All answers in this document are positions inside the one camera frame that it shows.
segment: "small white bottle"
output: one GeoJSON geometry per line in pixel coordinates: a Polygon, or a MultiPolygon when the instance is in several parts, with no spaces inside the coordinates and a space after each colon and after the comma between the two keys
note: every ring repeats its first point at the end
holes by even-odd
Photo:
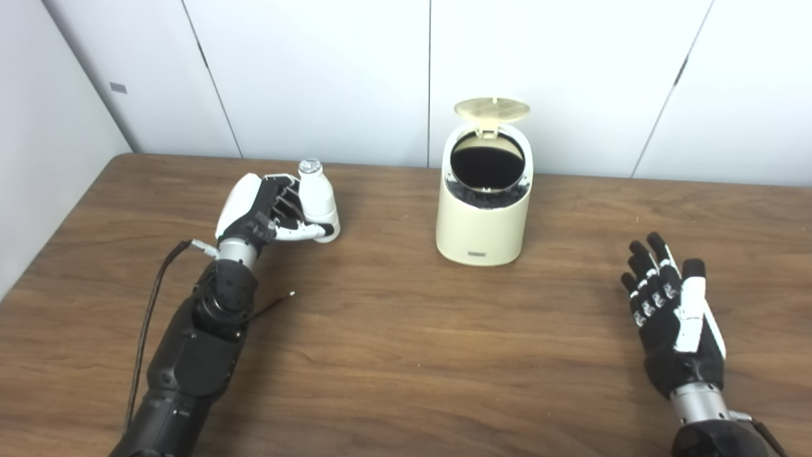
{"type": "Polygon", "coordinates": [[[304,218],[308,222],[331,224],[335,231],[327,237],[316,238],[317,242],[329,243],[341,232],[339,211],[335,206],[335,195],[330,180],[324,175],[322,163],[316,159],[299,162],[299,200],[302,202],[304,218]]]}

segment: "robotic hand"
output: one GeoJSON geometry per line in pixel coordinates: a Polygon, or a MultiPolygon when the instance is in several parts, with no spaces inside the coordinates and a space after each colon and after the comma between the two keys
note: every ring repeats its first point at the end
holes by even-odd
{"type": "Polygon", "coordinates": [[[749,421],[775,451],[786,456],[763,424],[728,410],[722,398],[726,350],[705,300],[705,264],[685,260],[682,273],[657,234],[646,238],[656,260],[632,242],[628,265],[635,276],[620,280],[646,353],[651,384],[669,398],[683,424],[672,446],[674,457],[767,457],[757,436],[737,421],[749,421]]]}
{"type": "Polygon", "coordinates": [[[181,242],[161,267],[141,331],[140,371],[149,316],[166,266],[183,249],[195,246],[214,260],[203,271],[192,295],[180,305],[147,370],[147,390],[110,457],[188,457],[209,414],[225,394],[257,316],[252,273],[262,248],[274,240],[330,242],[340,231],[330,182],[313,159],[299,165],[300,179],[288,174],[244,176],[228,196],[217,226],[218,246],[198,240],[181,242]]]}

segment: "black cable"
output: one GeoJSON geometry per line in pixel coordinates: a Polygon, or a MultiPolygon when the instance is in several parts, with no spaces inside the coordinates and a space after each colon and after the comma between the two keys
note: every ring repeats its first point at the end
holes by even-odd
{"type": "Polygon", "coordinates": [[[759,435],[764,438],[764,441],[770,444],[770,447],[778,454],[779,457],[788,457],[787,453],[784,451],[784,448],[778,443],[778,440],[770,433],[770,430],[767,429],[767,426],[761,422],[758,422],[755,419],[751,419],[750,423],[753,424],[753,428],[756,429],[759,435]]]}
{"type": "Polygon", "coordinates": [[[263,314],[265,314],[265,313],[267,313],[268,311],[270,311],[270,309],[271,309],[271,308],[275,307],[276,305],[280,304],[281,302],[284,302],[285,300],[289,299],[290,297],[292,297],[292,296],[294,296],[294,295],[296,295],[296,292],[290,292],[290,293],[288,293],[287,295],[285,295],[284,297],[281,297],[281,298],[277,298],[277,299],[275,299],[273,302],[269,303],[268,305],[266,305],[266,306],[265,306],[264,308],[262,308],[261,310],[259,310],[259,311],[255,312],[255,313],[253,314],[253,316],[251,316],[251,318],[250,318],[250,319],[248,319],[248,322],[252,322],[252,321],[253,321],[253,320],[255,320],[257,317],[262,316],[263,314]]]}
{"type": "Polygon", "coordinates": [[[124,416],[124,428],[122,434],[127,432],[127,427],[130,426],[132,421],[132,410],[136,406],[136,393],[138,392],[138,380],[141,377],[141,361],[144,359],[144,345],[147,342],[147,331],[149,330],[149,321],[152,319],[152,312],[155,308],[155,300],[158,298],[158,291],[161,289],[161,281],[163,281],[163,274],[169,264],[175,260],[181,252],[186,250],[192,244],[192,240],[186,240],[178,243],[175,248],[163,260],[163,265],[158,270],[158,275],[155,277],[155,285],[153,285],[152,294],[149,296],[149,303],[147,304],[147,311],[144,315],[144,323],[141,324],[141,335],[138,337],[138,351],[136,352],[136,367],[132,373],[132,386],[130,387],[130,398],[127,401],[127,413],[124,416]]]}

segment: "humanoid robot hand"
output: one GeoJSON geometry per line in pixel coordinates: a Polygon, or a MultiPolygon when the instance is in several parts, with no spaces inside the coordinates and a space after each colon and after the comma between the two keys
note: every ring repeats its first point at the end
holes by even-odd
{"type": "Polygon", "coordinates": [[[668,245],[652,232],[646,238],[654,256],[639,241],[629,246],[635,276],[620,280],[646,352],[646,374],[665,398],[686,385],[724,386],[724,340],[705,300],[705,264],[685,260],[680,273],[668,245]]]}
{"type": "Polygon", "coordinates": [[[299,170],[301,179],[287,173],[262,178],[253,173],[243,176],[222,209],[217,239],[227,237],[229,227],[240,218],[259,215],[257,225],[265,225],[263,229],[269,230],[272,239],[333,241],[340,231],[339,217],[322,165],[307,159],[300,163],[299,170]]]}

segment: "wood grain surface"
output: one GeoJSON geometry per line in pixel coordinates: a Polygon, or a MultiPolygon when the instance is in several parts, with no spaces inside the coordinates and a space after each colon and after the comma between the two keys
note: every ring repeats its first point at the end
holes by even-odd
{"type": "MultiPolygon", "coordinates": [[[[0,304],[0,455],[108,455],[164,256],[212,240],[246,172],[295,170],[114,159],[0,304]]],[[[618,281],[650,230],[707,263],[728,405],[812,456],[812,189],[540,175],[521,257],[473,268],[434,245],[438,170],[326,173],[341,236],[263,252],[258,303],[297,295],[251,328],[196,457],[668,455],[618,281]]],[[[147,363],[208,261],[169,268],[147,363]]]]}

